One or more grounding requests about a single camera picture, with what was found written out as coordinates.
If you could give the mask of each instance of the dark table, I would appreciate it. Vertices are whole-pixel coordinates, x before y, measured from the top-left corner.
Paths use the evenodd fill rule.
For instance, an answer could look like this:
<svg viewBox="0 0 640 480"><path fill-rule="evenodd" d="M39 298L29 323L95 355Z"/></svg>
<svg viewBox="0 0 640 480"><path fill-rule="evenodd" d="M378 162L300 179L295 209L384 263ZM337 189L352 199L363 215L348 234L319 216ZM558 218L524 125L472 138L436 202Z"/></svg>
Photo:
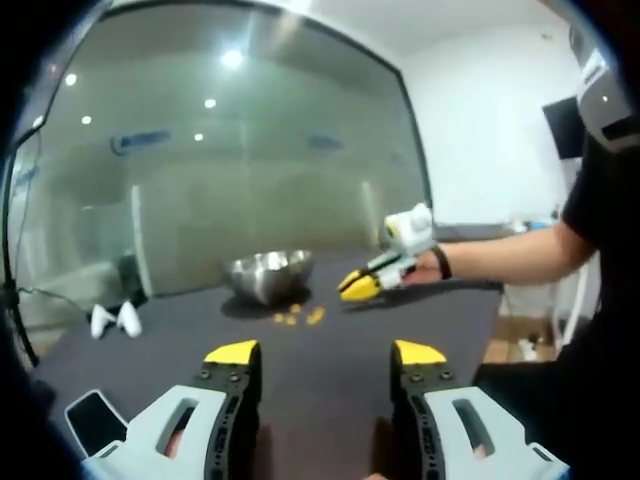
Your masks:
<svg viewBox="0 0 640 480"><path fill-rule="evenodd" d="M340 280L369 257L319 262L295 326L276 311L248 308L226 289L153 299L140 308L138 339L111 330L94 341L86 325L66 334L34 371L57 392L52 421L73 443L64 408L100 388L125 418L188 382L216 347L258 339L263 352L261 421L271 435L276 479L358 479L369 471L377 419L389 418L389 352L394 339L432 345L468 384L491 336L500 287L451 280L342 304ZM309 326L306 314L326 310Z"/></svg>

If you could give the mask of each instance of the stainless steel bowl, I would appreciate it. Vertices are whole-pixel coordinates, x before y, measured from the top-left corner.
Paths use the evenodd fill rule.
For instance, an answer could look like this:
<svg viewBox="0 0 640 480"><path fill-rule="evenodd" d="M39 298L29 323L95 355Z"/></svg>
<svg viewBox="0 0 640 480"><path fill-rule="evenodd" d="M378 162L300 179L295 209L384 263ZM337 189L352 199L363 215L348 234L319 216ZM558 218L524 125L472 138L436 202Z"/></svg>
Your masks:
<svg viewBox="0 0 640 480"><path fill-rule="evenodd" d="M238 297L273 305L301 291L312 269L306 250L258 253L226 265L225 278Z"/></svg>

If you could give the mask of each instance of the person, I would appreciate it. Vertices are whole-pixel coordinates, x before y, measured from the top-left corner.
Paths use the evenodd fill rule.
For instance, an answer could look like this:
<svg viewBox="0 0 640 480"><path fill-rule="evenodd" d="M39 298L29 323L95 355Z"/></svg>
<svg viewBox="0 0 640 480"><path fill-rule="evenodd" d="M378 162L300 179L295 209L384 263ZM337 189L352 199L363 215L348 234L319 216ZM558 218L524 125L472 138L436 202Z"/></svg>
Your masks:
<svg viewBox="0 0 640 480"><path fill-rule="evenodd" d="M594 441L612 438L620 428L615 422L625 421L616 401L637 363L630 355L640 257L627 215L637 204L638 150L613 155L588 136L582 169L557 224L499 240L440 246L454 277L513 285L556 282L600 253L600 307L557 360L483 365L474 380L525 425L530 440L568 463L576 476L588 469ZM438 258L427 252L404 284L441 276Z"/></svg>

